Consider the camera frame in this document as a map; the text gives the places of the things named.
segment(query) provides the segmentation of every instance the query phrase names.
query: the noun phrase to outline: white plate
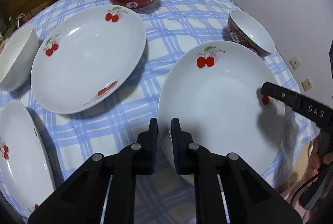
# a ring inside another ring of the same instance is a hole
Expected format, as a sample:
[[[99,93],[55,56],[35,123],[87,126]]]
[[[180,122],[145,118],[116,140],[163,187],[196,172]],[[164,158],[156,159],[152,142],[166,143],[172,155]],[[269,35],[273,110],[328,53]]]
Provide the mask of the white plate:
[[[80,11],[58,25],[39,48],[31,72],[33,95],[42,107],[59,114],[92,107],[128,78],[145,43],[144,24],[130,9],[101,5]]]
[[[204,53],[206,58],[212,53],[213,66],[197,66]],[[263,173],[279,149],[285,119],[284,103],[262,103],[260,88],[266,81],[276,83],[264,61],[230,41],[196,46],[180,58],[164,82],[158,107],[160,139],[171,165],[171,119],[178,117],[194,142],[220,155],[236,152]]]
[[[9,193],[27,213],[55,190],[39,132],[26,108],[15,101],[0,114],[0,169]]]

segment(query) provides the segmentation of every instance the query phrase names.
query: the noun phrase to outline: white circular emblem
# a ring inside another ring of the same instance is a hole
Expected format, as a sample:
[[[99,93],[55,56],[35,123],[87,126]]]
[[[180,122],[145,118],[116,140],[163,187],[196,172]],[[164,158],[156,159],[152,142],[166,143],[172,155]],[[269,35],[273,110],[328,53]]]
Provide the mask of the white circular emblem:
[[[135,9],[135,8],[137,8],[138,6],[139,6],[139,4],[136,3],[136,2],[128,2],[128,3],[126,4],[126,7],[127,7],[127,8],[130,8],[130,9]]]

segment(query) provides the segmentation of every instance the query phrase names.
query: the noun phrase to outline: electrical outlet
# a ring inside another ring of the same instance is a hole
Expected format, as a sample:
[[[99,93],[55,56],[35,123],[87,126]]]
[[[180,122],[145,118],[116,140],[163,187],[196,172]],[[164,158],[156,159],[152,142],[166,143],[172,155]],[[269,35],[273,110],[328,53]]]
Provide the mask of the electrical outlet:
[[[299,66],[302,65],[302,63],[299,61],[298,56],[294,56],[289,62],[294,70],[296,70]]]
[[[304,91],[308,91],[310,88],[312,88],[310,78],[307,78],[302,82],[302,87],[303,87]]]

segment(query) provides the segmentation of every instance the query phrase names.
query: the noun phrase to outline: screw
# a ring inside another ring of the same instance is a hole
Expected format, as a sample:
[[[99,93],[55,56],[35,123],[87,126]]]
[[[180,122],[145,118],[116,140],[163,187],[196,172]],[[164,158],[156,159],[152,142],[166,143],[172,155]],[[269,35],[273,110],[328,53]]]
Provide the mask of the screw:
[[[93,154],[93,156],[91,157],[94,161],[99,161],[102,159],[102,155],[101,154]]]
[[[199,145],[196,144],[196,143],[191,143],[191,144],[189,145],[189,148],[190,148],[191,150],[197,150],[197,149],[199,148]]]
[[[139,143],[134,143],[130,147],[132,148],[132,150],[137,151],[137,150],[140,150],[142,146]]]
[[[234,160],[234,161],[239,158],[238,154],[236,154],[236,153],[229,153],[228,157],[229,157],[229,159]]]

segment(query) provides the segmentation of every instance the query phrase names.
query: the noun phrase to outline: table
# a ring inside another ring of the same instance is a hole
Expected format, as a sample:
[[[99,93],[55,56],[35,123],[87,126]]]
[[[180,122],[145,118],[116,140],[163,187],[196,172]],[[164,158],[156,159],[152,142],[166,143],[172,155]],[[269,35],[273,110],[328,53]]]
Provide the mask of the table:
[[[54,27],[88,7],[108,0],[61,0],[30,20],[40,44]],[[147,32],[145,52],[130,77],[98,105],[72,115],[57,115],[34,99],[30,84],[12,93],[0,91],[0,110],[10,101],[29,110],[45,144],[56,185],[68,178],[92,154],[119,152],[148,129],[157,116],[161,86],[174,63],[192,47],[210,40],[230,40],[228,14],[238,8],[230,0],[157,0],[138,12]],[[280,85],[299,91],[285,62],[276,51],[265,62]],[[273,187],[286,181],[304,144],[314,138],[311,122],[286,108],[286,124],[280,150],[262,174]],[[0,182],[9,201],[23,212]],[[179,177],[158,144],[156,171],[138,176],[135,223],[195,223],[194,187]]]

